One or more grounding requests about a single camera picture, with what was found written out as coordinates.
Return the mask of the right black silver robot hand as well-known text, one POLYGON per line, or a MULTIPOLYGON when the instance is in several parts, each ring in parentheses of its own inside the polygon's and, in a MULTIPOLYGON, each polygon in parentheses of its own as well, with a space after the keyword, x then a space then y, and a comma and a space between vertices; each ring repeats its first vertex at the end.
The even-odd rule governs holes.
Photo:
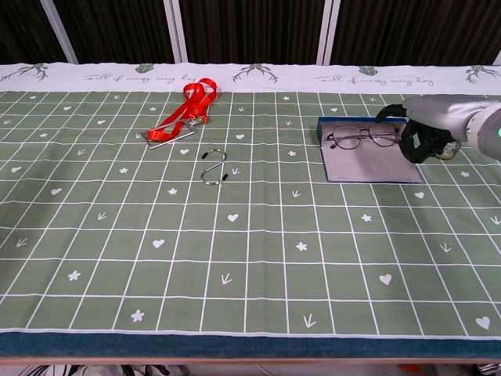
POLYGON ((384 107, 376 116, 381 123, 388 117, 407 118, 398 146, 403 156, 414 164, 429 157, 450 160, 461 143, 467 141, 467 124, 489 101, 469 95, 414 96, 400 104, 384 107))

